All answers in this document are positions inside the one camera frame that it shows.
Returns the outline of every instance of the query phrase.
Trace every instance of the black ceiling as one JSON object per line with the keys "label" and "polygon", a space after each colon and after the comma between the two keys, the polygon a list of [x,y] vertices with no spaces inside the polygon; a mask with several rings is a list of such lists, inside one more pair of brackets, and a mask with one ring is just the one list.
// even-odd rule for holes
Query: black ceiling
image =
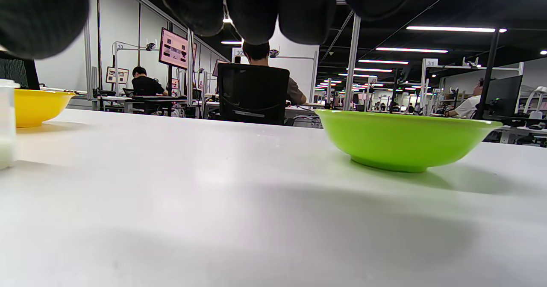
{"label": "black ceiling", "polygon": [[[150,0],[165,12],[160,0]],[[454,27],[501,27],[508,32],[500,34],[496,66],[508,65],[519,61],[527,61],[541,57],[539,52],[547,49],[547,0],[409,0],[396,14],[384,20],[361,22],[359,49],[357,59],[382,59],[410,61],[412,72],[410,80],[419,80],[423,58],[438,58],[440,65],[460,65],[463,57],[473,60],[480,57],[480,64],[485,66],[488,59],[492,33],[459,33],[459,32],[424,32],[406,30],[410,26],[454,26]],[[332,24],[330,35],[320,47],[320,59],[333,42],[338,30],[344,24],[350,8],[338,5],[336,17]],[[328,55],[318,67],[318,83],[332,77],[342,79],[339,73],[347,73],[353,18],[342,31],[332,47],[332,55]],[[222,40],[239,39],[235,30],[225,24],[225,30],[214,37],[202,38],[207,44],[225,55],[231,57],[231,47],[222,45]],[[407,47],[421,49],[443,49],[449,53],[401,53],[376,51],[379,44],[382,47]],[[402,69],[401,65],[381,65],[358,63],[358,68]],[[443,71],[437,73],[439,78],[460,72]],[[393,81],[393,73],[379,73],[379,80]]]}

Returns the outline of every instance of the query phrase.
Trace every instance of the plastic bowl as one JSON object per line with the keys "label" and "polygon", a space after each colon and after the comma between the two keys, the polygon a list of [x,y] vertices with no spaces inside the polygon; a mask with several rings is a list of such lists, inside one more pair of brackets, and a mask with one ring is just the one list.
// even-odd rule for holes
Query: plastic bowl
{"label": "plastic bowl", "polygon": [[44,121],[57,117],[74,96],[72,92],[15,90],[15,118],[17,127],[39,127]]}
{"label": "plastic bowl", "polygon": [[492,130],[496,121],[318,109],[334,145],[357,163],[394,172],[425,172],[456,162]]}

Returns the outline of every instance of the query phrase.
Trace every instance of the person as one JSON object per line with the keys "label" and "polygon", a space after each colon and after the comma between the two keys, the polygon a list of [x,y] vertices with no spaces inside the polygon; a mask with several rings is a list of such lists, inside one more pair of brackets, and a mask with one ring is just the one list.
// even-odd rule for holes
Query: person
{"label": "person", "polygon": [[[248,42],[243,43],[243,53],[249,60],[250,65],[265,65],[268,67],[268,58],[270,56],[270,44],[264,43],[253,45]],[[293,105],[304,104],[307,101],[306,96],[298,89],[297,82],[289,77],[287,85],[287,100]]]}
{"label": "person", "polygon": [[133,90],[136,96],[168,95],[168,92],[155,79],[146,76],[146,69],[135,67],[133,69]]}
{"label": "person", "polygon": [[446,117],[460,116],[463,118],[471,118],[473,114],[475,113],[475,110],[477,110],[477,107],[476,107],[477,104],[480,103],[483,85],[484,85],[484,79],[481,78],[479,82],[477,83],[477,85],[475,86],[475,89],[473,89],[473,96],[463,101],[462,104],[456,109],[446,112],[445,116]]}

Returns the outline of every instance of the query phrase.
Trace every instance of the black glove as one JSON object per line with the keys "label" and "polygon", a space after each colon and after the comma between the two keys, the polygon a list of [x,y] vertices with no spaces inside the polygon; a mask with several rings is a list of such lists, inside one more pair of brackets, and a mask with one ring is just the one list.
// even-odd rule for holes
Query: black glove
{"label": "black glove", "polygon": [[[407,0],[346,0],[364,20],[396,12]],[[223,26],[223,0],[164,0],[197,35]],[[279,16],[283,34],[297,43],[321,44],[328,35],[336,0],[226,0],[230,17],[250,43],[268,41]],[[42,59],[66,49],[82,31],[88,0],[0,0],[0,45],[26,58]]]}

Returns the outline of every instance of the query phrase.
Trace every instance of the ceiling light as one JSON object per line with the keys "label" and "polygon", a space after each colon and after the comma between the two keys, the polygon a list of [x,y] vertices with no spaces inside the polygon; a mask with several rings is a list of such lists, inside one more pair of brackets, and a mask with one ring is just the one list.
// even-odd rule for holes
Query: ceiling light
{"label": "ceiling light", "polygon": [[390,69],[361,69],[361,68],[355,68],[355,71],[393,72],[393,70],[390,70]]}
{"label": "ceiling light", "polygon": [[393,65],[408,65],[408,61],[391,61],[391,60],[359,60],[359,62],[368,63],[392,63]]}
{"label": "ceiling light", "polygon": [[[476,28],[476,27],[430,27],[430,26],[408,26],[407,30],[441,30],[444,32],[476,32],[476,33],[493,33],[496,28]],[[500,33],[504,33],[505,28],[500,29]]]}
{"label": "ceiling light", "polygon": [[419,52],[419,53],[448,53],[446,50],[427,50],[427,49],[403,49],[399,47],[378,47],[378,51],[399,51],[399,52]]}
{"label": "ceiling light", "polygon": [[[338,73],[338,75],[341,75],[343,77],[347,77],[347,73]],[[354,74],[354,77],[358,78],[377,78],[376,75],[360,75],[360,74]]]}

